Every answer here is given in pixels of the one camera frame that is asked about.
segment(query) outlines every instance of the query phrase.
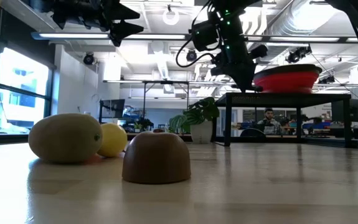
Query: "man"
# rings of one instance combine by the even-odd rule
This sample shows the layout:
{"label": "man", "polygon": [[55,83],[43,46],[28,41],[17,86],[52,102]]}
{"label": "man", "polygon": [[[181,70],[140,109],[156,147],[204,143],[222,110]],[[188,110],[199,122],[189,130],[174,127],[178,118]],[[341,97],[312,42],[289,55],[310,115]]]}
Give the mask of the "man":
{"label": "man", "polygon": [[258,126],[265,134],[281,134],[281,125],[274,120],[274,111],[271,108],[265,109],[265,119],[259,121]]}

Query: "black table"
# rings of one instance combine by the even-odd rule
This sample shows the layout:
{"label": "black table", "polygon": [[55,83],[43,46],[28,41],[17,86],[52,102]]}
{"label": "black table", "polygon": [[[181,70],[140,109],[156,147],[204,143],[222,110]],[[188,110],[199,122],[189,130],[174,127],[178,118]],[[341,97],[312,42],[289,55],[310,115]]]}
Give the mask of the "black table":
{"label": "black table", "polygon": [[[225,107],[226,120],[224,132],[224,146],[231,143],[231,113],[235,107],[269,107],[269,108],[296,108],[296,135],[298,142],[302,140],[302,114],[301,109],[343,101],[345,147],[351,146],[351,115],[349,94],[301,94],[301,93],[226,93],[216,101],[216,106]],[[212,140],[216,140],[216,120]]]}

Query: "red bowl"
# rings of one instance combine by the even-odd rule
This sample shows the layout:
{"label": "red bowl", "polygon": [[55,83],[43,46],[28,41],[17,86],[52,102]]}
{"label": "red bowl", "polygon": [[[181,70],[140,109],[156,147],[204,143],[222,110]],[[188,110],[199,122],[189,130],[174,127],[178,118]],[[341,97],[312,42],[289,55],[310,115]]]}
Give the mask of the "red bowl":
{"label": "red bowl", "polygon": [[315,65],[285,65],[258,72],[253,77],[263,93],[311,93],[323,70]]}

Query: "white pot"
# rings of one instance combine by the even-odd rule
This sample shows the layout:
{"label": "white pot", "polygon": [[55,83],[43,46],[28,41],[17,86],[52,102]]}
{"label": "white pot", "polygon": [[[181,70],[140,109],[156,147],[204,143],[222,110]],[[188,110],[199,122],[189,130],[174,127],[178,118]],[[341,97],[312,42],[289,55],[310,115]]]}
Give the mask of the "white pot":
{"label": "white pot", "polygon": [[192,142],[202,144],[210,143],[212,138],[212,122],[205,121],[202,124],[191,125]]}

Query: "computer monitor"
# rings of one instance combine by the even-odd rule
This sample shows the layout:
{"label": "computer monitor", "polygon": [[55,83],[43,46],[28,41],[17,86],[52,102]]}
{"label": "computer monitor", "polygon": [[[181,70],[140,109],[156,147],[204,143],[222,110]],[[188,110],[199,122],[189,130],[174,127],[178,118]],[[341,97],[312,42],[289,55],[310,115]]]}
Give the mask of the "computer monitor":
{"label": "computer monitor", "polygon": [[125,108],[125,100],[101,100],[100,117],[122,118],[124,108]]}
{"label": "computer monitor", "polygon": [[[343,101],[332,102],[332,121],[344,121]],[[358,100],[350,100],[351,121],[358,122]]]}

